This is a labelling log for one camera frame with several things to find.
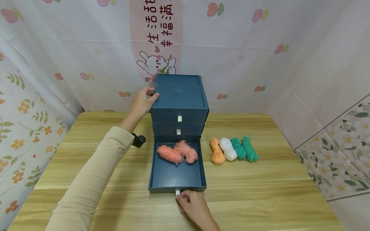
orange yarn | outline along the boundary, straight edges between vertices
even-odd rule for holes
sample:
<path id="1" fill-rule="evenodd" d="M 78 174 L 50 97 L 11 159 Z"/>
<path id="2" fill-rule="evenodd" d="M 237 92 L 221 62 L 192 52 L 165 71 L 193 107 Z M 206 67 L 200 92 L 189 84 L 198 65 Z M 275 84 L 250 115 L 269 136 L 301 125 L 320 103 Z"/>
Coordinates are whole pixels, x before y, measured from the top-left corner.
<path id="1" fill-rule="evenodd" d="M 198 154 L 194 150 L 194 148 L 190 147 L 186 140 L 181 140 L 175 144 L 175 150 L 179 150 L 181 154 L 184 155 L 186 158 L 186 162 L 189 164 L 194 163 L 198 159 Z"/>
<path id="2" fill-rule="evenodd" d="M 213 151 L 213 153 L 212 153 L 212 161 L 215 164 L 222 164 L 223 162 L 225 162 L 226 157 L 225 157 L 225 155 L 222 153 L 222 151 L 220 149 L 220 143 L 218 142 L 218 139 L 212 138 L 209 141 L 209 145 L 211 146 L 212 151 Z"/>
<path id="3" fill-rule="evenodd" d="M 184 157 L 180 153 L 179 150 L 175 150 L 171 147 L 167 147 L 167 145 L 162 145 L 161 147 L 157 148 L 158 155 L 165 160 L 175 163 L 181 163 Z"/>

blue drawer box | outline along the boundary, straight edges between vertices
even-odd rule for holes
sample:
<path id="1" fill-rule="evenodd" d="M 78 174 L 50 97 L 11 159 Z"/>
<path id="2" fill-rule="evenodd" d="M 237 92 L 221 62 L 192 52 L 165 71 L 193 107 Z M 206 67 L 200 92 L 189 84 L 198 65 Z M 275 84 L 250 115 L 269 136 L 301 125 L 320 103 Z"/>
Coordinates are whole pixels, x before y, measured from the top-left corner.
<path id="1" fill-rule="evenodd" d="M 155 77 L 155 92 L 159 99 L 151 109 L 153 123 L 204 123 L 209 106 L 198 75 L 164 75 Z"/>
<path id="2" fill-rule="evenodd" d="M 179 130 L 181 135 L 200 136 L 204 123 L 154 123 L 154 136 L 176 135 Z"/>
<path id="3" fill-rule="evenodd" d="M 207 184 L 200 138 L 209 107 L 201 77 L 157 74 L 155 91 L 159 92 L 159 99 L 151 108 L 154 150 L 148 190 L 150 193 L 185 189 L 203 192 Z M 161 145 L 173 148 L 181 140 L 196 150 L 198 159 L 194 163 L 183 160 L 176 165 L 158 155 L 157 148 Z"/>
<path id="4" fill-rule="evenodd" d="M 198 159 L 193 164 L 188 164 L 183 160 L 178 165 L 175 165 L 158 155 L 158 147 L 167 145 L 173 148 L 179 140 L 186 140 L 187 144 L 198 153 Z M 203 192 L 206 188 L 207 183 L 199 136 L 154 137 L 152 171 L 148 187 L 150 193 L 174 193 L 175 190 L 182 191 L 185 189 Z"/>

beige sleeve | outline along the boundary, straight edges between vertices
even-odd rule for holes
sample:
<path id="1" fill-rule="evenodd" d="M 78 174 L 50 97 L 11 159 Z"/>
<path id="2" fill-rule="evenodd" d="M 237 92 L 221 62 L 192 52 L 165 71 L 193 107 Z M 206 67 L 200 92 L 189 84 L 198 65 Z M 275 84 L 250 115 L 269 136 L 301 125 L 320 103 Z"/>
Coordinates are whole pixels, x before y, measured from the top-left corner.
<path id="1" fill-rule="evenodd" d="M 46 231 L 88 231 L 100 197 L 134 136 L 112 127 L 53 211 Z"/>

yarn skein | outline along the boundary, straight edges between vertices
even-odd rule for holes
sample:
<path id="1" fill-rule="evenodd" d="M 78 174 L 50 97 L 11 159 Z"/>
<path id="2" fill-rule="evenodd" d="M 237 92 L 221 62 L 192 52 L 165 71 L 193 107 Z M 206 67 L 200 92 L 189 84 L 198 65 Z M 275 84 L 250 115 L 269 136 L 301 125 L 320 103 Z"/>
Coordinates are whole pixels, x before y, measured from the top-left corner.
<path id="1" fill-rule="evenodd" d="M 227 160 L 233 161 L 238 157 L 235 149 L 232 147 L 231 141 L 228 138 L 220 139 L 220 147 L 223 150 Z"/>
<path id="2" fill-rule="evenodd" d="M 198 154 L 194 148 L 190 147 L 186 140 L 181 140 L 175 144 L 175 150 L 179 150 L 180 153 L 186 158 L 186 162 L 189 164 L 194 163 L 198 159 Z"/>
<path id="3" fill-rule="evenodd" d="M 240 140 L 237 137 L 234 137 L 230 141 L 236 151 L 238 159 L 246 160 L 247 152 L 245 151 L 244 147 L 240 145 Z"/>
<path id="4" fill-rule="evenodd" d="M 165 160 L 175 163 L 181 163 L 184 157 L 180 153 L 179 150 L 175 150 L 171 147 L 167 147 L 167 145 L 162 145 L 161 147 L 157 148 L 158 155 Z"/>
<path id="5" fill-rule="evenodd" d="M 225 157 L 225 155 L 222 153 L 222 151 L 220 149 L 220 144 L 218 142 L 218 139 L 212 138 L 209 141 L 209 145 L 211 146 L 212 152 L 213 152 L 212 153 L 212 161 L 215 164 L 222 164 L 223 162 L 225 162 L 226 157 Z"/>
<path id="6" fill-rule="evenodd" d="M 250 144 L 249 140 L 250 140 L 249 137 L 243 136 L 242 146 L 244 147 L 245 152 L 247 153 L 246 157 L 250 162 L 257 161 L 258 160 L 258 155 L 254 151 L 254 148 Z"/>

white yarn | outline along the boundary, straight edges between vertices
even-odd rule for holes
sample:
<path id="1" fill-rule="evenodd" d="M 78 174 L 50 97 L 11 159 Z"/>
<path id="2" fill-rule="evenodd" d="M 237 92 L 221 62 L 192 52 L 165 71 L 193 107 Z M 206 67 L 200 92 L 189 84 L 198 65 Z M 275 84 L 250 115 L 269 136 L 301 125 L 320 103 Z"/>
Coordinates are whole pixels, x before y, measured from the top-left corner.
<path id="1" fill-rule="evenodd" d="M 233 161 L 238 157 L 235 149 L 232 147 L 231 141 L 228 138 L 220 139 L 220 147 L 227 160 Z"/>

